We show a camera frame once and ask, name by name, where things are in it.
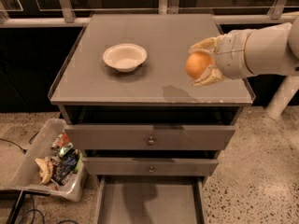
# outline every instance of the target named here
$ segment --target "dark wall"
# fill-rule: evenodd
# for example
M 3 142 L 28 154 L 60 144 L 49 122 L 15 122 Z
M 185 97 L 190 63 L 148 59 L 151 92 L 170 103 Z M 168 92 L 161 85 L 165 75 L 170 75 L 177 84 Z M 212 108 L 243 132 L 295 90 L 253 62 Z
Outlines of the dark wall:
M 283 76 L 276 75 L 262 75 L 248 78 L 249 84 L 256 95 L 253 105 L 267 106 L 283 79 Z M 289 102 L 289 105 L 299 105 L 299 91 Z
M 0 112 L 57 110 L 48 91 L 80 30 L 0 29 Z

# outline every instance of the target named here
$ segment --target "gray drawer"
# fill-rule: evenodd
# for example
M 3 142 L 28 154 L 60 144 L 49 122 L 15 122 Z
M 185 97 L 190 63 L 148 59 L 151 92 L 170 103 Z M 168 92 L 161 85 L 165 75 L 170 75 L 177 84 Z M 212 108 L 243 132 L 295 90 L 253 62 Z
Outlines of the gray drawer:
M 90 175 L 208 176 L 218 165 L 208 159 L 83 158 Z
M 78 149 L 224 150 L 234 126 L 67 125 Z
M 93 224 L 207 223 L 198 177 L 100 176 Z

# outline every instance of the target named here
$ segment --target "table top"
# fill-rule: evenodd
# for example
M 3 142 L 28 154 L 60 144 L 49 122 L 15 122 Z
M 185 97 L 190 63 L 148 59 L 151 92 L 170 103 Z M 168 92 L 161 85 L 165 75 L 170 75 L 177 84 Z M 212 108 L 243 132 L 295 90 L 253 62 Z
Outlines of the table top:
M 251 105 L 243 80 L 192 86 L 185 72 L 188 48 L 220 32 L 211 15 L 93 15 L 50 97 L 54 105 Z M 147 60 L 124 74 L 103 61 L 121 43 L 143 47 Z

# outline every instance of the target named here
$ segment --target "trash bin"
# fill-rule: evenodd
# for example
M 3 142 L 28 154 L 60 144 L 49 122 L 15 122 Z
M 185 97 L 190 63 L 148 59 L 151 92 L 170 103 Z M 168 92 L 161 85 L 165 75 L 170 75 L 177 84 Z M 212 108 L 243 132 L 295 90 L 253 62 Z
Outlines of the trash bin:
M 51 186 L 40 184 L 39 167 L 35 161 L 36 158 L 43 159 L 47 156 L 55 156 L 50 147 L 56 137 L 64 132 L 65 125 L 63 119 L 47 120 L 36 136 L 32 147 L 25 154 L 24 161 L 15 174 L 9 186 L 10 188 L 59 196 L 73 202 L 80 200 L 88 175 L 83 163 L 80 165 L 78 172 L 72 174 L 64 186 L 53 189 Z

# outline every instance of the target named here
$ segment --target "speckled floor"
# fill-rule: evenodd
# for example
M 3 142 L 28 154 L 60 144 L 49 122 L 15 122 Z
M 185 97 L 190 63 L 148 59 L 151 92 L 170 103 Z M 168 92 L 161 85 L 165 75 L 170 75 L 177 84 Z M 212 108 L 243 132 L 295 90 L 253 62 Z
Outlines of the speckled floor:
M 30 148 L 29 139 L 47 119 L 58 116 L 0 114 L 0 138 Z M 204 185 L 208 223 L 299 223 L 299 106 L 287 107 L 278 120 L 270 119 L 262 107 L 245 108 L 235 126 L 233 139 L 219 156 L 219 166 Z M 3 188 L 23 161 L 23 154 L 2 141 L 0 148 Z M 65 219 L 93 223 L 95 193 L 95 182 L 88 177 L 79 203 L 35 196 L 36 208 L 45 214 L 46 223 Z M 0 223 L 6 223 L 12 204 L 0 200 Z M 20 214 L 31 205 L 26 198 Z M 31 223 L 31 218 L 23 223 Z

